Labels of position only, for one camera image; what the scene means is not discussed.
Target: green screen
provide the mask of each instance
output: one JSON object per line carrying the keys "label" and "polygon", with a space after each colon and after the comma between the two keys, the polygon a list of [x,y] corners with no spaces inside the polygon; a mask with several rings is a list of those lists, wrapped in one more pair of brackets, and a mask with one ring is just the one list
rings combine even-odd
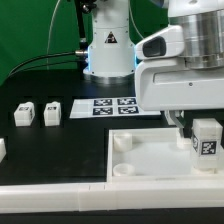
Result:
{"label": "green screen", "polygon": [[[58,0],[1,0],[0,1],[0,84],[19,63],[47,54],[48,34],[52,14]],[[131,0],[133,17],[143,36],[167,26],[167,11],[148,0]],[[88,42],[91,42],[91,15],[84,15]],[[130,35],[134,43],[140,39],[132,24]],[[54,21],[50,53],[79,48],[79,35],[74,1],[61,0]],[[62,59],[51,59],[50,63]],[[46,60],[29,66],[45,64]],[[49,69],[76,68],[75,63],[50,66]]]}

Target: cable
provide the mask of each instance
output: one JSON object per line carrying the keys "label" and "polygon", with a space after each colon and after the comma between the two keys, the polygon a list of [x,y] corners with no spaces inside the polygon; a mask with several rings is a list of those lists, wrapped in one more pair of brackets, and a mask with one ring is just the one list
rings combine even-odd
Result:
{"label": "cable", "polygon": [[135,24],[135,21],[134,21],[133,13],[132,13],[132,8],[131,8],[131,0],[129,0],[129,12],[130,12],[130,16],[131,16],[131,22],[132,22],[132,24],[133,24],[133,26],[135,28],[135,31],[137,32],[137,34],[139,35],[139,37],[141,39],[144,39],[144,37],[142,36],[142,34],[139,32],[139,30],[138,30],[138,28],[137,28],[137,26]]}
{"label": "cable", "polygon": [[12,78],[15,74],[17,74],[19,72],[24,72],[24,71],[27,71],[27,70],[30,70],[30,69],[41,68],[41,67],[45,67],[47,65],[50,65],[50,66],[51,65],[60,65],[60,64],[74,63],[74,62],[79,62],[79,61],[83,61],[83,60],[63,61],[63,62],[55,62],[55,63],[50,63],[50,64],[44,64],[44,65],[31,66],[31,67],[28,67],[28,68],[10,73],[10,75],[7,76],[7,79]]}
{"label": "cable", "polygon": [[65,56],[71,56],[71,55],[75,55],[75,52],[72,51],[72,52],[64,52],[64,53],[57,53],[57,54],[49,54],[49,55],[42,55],[35,58],[31,58],[17,65],[15,68],[13,68],[11,72],[9,73],[8,77],[11,76],[12,73],[15,73],[16,71],[18,71],[21,67],[27,64],[30,64],[31,62],[39,61],[39,60],[47,59],[47,58],[65,57]]}
{"label": "cable", "polygon": [[53,12],[52,18],[51,18],[51,24],[50,24],[50,29],[49,29],[49,33],[48,33],[47,54],[49,54],[49,51],[50,51],[52,30],[53,30],[53,27],[54,27],[54,21],[55,21],[55,17],[57,15],[57,11],[58,11],[58,8],[59,8],[59,5],[60,5],[61,2],[62,2],[62,0],[58,0],[57,1],[56,5],[55,5],[55,8],[54,8],[54,12]]}

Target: warning label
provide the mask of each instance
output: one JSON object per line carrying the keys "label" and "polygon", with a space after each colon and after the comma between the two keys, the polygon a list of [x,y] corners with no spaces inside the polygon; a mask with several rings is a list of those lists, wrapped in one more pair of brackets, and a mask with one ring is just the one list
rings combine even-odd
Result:
{"label": "warning label", "polygon": [[117,44],[117,40],[112,32],[109,33],[109,36],[107,37],[105,43],[106,44]]}

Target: black tabletop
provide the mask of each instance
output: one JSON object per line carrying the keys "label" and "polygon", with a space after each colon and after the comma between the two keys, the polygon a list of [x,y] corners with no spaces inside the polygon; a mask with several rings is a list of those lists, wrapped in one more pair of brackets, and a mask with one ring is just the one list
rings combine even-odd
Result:
{"label": "black tabletop", "polygon": [[[0,185],[106,181],[110,129],[166,127],[163,116],[69,119],[74,99],[135,96],[134,84],[104,86],[80,79],[75,70],[19,73],[0,87],[0,138],[7,156],[0,164]],[[59,127],[45,127],[47,103],[62,104]],[[13,113],[33,102],[31,127],[16,127]],[[224,118],[222,110],[187,112],[192,117]],[[224,223],[223,209],[168,209],[88,213],[1,215],[0,223]]]}
{"label": "black tabletop", "polygon": [[[74,99],[134,96],[134,84],[117,86],[80,80],[77,71],[25,72],[0,88],[0,137],[7,157],[0,164],[0,185],[106,181],[109,129],[161,127],[161,117],[69,119]],[[62,104],[60,127],[45,127],[47,103]],[[20,103],[33,102],[31,127],[16,127]]]}

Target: white cube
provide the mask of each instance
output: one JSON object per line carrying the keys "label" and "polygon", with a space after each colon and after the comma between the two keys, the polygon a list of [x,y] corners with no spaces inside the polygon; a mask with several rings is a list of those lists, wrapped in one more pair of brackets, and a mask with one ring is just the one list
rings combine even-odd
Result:
{"label": "white cube", "polygon": [[1,138],[0,139],[0,163],[4,159],[5,155],[6,155],[5,142],[4,142],[4,139]]}
{"label": "white cube", "polygon": [[15,124],[17,127],[30,126],[34,117],[34,104],[31,102],[20,104],[14,113]]}
{"label": "white cube", "polygon": [[191,162],[196,169],[216,169],[221,150],[222,126],[215,119],[195,119]]}
{"label": "white cube", "polygon": [[44,110],[45,126],[58,126],[61,121],[61,104],[58,102],[48,103]]}

